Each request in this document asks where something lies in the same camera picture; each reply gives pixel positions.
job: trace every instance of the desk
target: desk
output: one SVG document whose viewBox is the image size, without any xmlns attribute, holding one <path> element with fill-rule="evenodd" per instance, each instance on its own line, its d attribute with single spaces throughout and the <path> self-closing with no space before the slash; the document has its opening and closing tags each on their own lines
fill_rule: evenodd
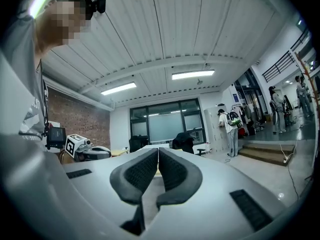
<svg viewBox="0 0 320 240">
<path fill-rule="evenodd" d="M 121 156 L 123 153 L 126 153 L 129 149 L 126 150 L 111 150 L 111 157 Z"/>
</svg>

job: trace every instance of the staircase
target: staircase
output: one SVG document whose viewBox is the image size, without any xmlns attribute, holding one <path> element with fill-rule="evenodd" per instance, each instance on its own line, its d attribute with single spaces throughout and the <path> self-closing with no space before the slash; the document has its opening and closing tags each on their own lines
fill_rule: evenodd
<svg viewBox="0 0 320 240">
<path fill-rule="evenodd" d="M 294 152 L 294 145 L 281 145 L 282 150 L 286 156 Z M 247 158 L 260 160 L 266 163 L 271 163 L 279 166 L 287 166 L 292 155 L 284 163 L 284 154 L 281 151 L 280 145 L 277 144 L 255 144 L 248 143 L 243 145 L 243 148 L 239 150 L 239 155 Z"/>
</svg>

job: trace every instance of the brick wall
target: brick wall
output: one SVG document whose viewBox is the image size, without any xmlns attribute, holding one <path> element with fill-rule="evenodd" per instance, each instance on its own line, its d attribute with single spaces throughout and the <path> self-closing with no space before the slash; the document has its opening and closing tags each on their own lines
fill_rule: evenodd
<svg viewBox="0 0 320 240">
<path fill-rule="evenodd" d="M 95 146 L 110 149 L 110 112 L 48 88 L 48 118 L 60 123 L 66 135 L 78 134 Z"/>
</svg>

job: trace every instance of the jeans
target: jeans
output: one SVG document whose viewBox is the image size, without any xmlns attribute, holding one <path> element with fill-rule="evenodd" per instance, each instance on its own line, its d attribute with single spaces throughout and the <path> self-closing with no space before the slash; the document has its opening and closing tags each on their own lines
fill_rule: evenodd
<svg viewBox="0 0 320 240">
<path fill-rule="evenodd" d="M 274 112 L 272 121 L 272 131 L 274 133 L 283 132 L 286 129 L 285 115 L 283 112 L 280 112 L 279 110 Z"/>
<path fill-rule="evenodd" d="M 228 137 L 228 146 L 229 146 L 229 155 L 231 157 L 238 155 L 238 128 L 232 129 L 227 134 Z"/>
<path fill-rule="evenodd" d="M 312 115 L 312 111 L 311 111 L 311 108 L 310 108 L 310 103 L 309 103 L 309 100 L 308 100 L 308 97 L 306 96 L 302 96 L 300 95 L 299 96 L 299 99 L 302 103 L 302 111 L 305 115 Z"/>
</svg>

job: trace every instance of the black mesh pad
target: black mesh pad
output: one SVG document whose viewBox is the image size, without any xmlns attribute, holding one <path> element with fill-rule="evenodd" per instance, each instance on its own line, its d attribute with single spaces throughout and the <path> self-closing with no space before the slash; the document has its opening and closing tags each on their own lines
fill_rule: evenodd
<svg viewBox="0 0 320 240">
<path fill-rule="evenodd" d="M 140 204 L 143 193 L 157 172 L 157 164 L 158 149 L 153 148 L 118 166 L 110 175 L 112 188 L 122 201 Z"/>
<path fill-rule="evenodd" d="M 202 183 L 202 173 L 193 163 L 172 152 L 159 148 L 159 170 L 165 193 L 157 197 L 156 205 L 177 205 L 192 197 Z"/>
</svg>

